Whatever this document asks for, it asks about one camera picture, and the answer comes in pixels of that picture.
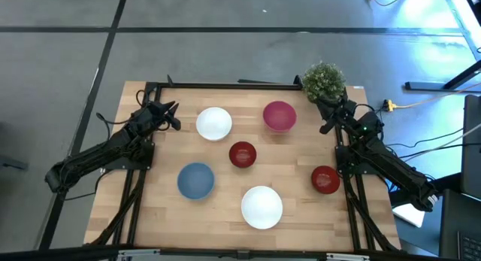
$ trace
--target red bowl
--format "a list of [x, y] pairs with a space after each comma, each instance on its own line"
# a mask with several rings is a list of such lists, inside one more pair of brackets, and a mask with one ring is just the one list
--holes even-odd
[[275, 132], [288, 132], [294, 126], [297, 114], [291, 105], [275, 101], [265, 106], [263, 117], [269, 129]]
[[335, 193], [340, 186], [340, 179], [336, 170], [329, 166], [315, 168], [310, 179], [314, 188], [324, 194]]
[[239, 168], [247, 168], [254, 164], [257, 158], [257, 152], [253, 145], [246, 141], [239, 141], [232, 145], [228, 152], [228, 157], [232, 164]]

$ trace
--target magenta bowl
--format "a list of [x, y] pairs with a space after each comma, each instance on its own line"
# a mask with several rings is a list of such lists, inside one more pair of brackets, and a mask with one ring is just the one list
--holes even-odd
[[275, 132], [288, 132], [297, 119], [294, 108], [282, 101], [271, 102], [265, 106], [262, 116], [265, 125]]

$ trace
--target wooden tabletop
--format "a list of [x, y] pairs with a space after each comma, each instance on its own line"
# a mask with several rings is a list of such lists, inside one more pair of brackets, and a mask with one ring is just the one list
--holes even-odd
[[[144, 87], [144, 82], [126, 82], [117, 121], [129, 118], [139, 108], [135, 93]], [[364, 88], [349, 86], [347, 92], [350, 99], [367, 103]], [[318, 165], [335, 168], [336, 138], [334, 130], [327, 135], [319, 133], [324, 122], [316, 106], [301, 91], [167, 88], [162, 90], [160, 100], [180, 103], [176, 117], [182, 122], [182, 129], [153, 136], [156, 149], [141, 202], [137, 246], [353, 250], [342, 182], [331, 195], [318, 193], [310, 183], [310, 174]], [[262, 110], [275, 100], [288, 102], [297, 112], [297, 123], [288, 133], [273, 133], [263, 124]], [[197, 116], [213, 106], [226, 109], [233, 121], [230, 134], [218, 142], [203, 139], [195, 129]], [[358, 108], [356, 116], [365, 111]], [[248, 141], [257, 150], [256, 162], [247, 169], [239, 169], [229, 161], [229, 148], [237, 141]], [[216, 175], [215, 188], [203, 201], [190, 201], [177, 189], [177, 175], [191, 162], [205, 162]], [[101, 180], [85, 242], [97, 238], [112, 220], [119, 208], [125, 178], [126, 171], [118, 170]], [[386, 185], [375, 175], [363, 178], [372, 218], [390, 242], [400, 247]], [[250, 227], [241, 214], [242, 197], [249, 188], [259, 185], [273, 188], [283, 201], [280, 222], [267, 230]], [[362, 219], [357, 217], [365, 247]], [[126, 241], [129, 219], [128, 215], [122, 241]]]

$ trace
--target blue bowl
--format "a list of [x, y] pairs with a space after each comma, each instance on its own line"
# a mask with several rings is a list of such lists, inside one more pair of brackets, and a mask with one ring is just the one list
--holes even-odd
[[214, 181], [213, 172], [209, 166], [194, 162], [182, 168], [177, 177], [177, 187], [186, 198], [201, 200], [212, 192]]

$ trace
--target white bowl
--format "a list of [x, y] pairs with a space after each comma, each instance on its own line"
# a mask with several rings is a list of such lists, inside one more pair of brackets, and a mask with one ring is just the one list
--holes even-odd
[[207, 140], [219, 141], [231, 131], [232, 118], [223, 108], [207, 108], [198, 115], [195, 127], [198, 134]]
[[279, 194], [266, 186], [248, 190], [240, 207], [245, 221], [257, 229], [275, 226], [283, 215], [283, 202]]

